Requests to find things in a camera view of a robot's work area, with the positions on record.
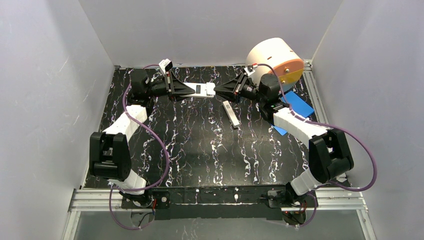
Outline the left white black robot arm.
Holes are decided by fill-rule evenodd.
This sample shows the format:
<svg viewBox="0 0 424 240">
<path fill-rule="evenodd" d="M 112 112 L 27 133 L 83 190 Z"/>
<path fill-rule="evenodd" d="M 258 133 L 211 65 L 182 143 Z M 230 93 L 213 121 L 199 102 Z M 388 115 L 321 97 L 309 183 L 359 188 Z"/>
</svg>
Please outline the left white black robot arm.
<svg viewBox="0 0 424 240">
<path fill-rule="evenodd" d="M 128 74 L 130 85 L 124 92 L 124 112 L 108 128 L 94 132 L 89 139 L 89 168 L 92 176 L 103 178 L 117 187 L 120 194 L 142 208 L 153 202 L 153 187 L 132 169 L 129 140 L 153 112 L 154 99 L 167 96 L 173 101 L 196 94 L 170 70 L 151 80 L 145 69 Z"/>
</svg>

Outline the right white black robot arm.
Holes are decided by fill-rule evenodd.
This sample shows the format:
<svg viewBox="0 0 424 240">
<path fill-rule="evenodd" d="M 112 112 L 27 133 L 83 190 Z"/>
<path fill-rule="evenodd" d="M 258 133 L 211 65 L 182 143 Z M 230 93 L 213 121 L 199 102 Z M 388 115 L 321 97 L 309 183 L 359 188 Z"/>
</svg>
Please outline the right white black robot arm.
<svg viewBox="0 0 424 240">
<path fill-rule="evenodd" d="M 258 103 L 260 115 L 270 124 L 286 130 L 308 149 L 307 169 L 295 177 L 280 190 L 271 190 L 264 195 L 269 208 L 281 208 L 300 203 L 297 213 L 299 218 L 292 217 L 287 225 L 299 228 L 311 220 L 306 218 L 307 197 L 311 197 L 314 207 L 318 201 L 313 190 L 328 184 L 331 180 L 354 167 L 354 161 L 342 130 L 309 123 L 296 113 L 283 93 L 282 84 L 271 73 L 264 74 L 255 85 L 245 73 L 236 78 L 217 85 L 215 93 L 233 103 L 246 98 Z"/>
</svg>

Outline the red white remote control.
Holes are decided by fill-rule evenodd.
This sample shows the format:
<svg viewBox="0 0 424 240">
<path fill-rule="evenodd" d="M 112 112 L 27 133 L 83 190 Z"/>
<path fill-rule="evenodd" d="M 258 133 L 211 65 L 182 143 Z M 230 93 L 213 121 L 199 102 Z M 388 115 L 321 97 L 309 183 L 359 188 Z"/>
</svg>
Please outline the red white remote control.
<svg viewBox="0 0 424 240">
<path fill-rule="evenodd" d="M 184 95 L 184 97 L 192 98 L 213 98 L 216 95 L 214 88 L 216 87 L 215 83 L 194 83 L 194 82 L 185 82 L 186 86 L 194 90 L 194 93 Z"/>
</svg>

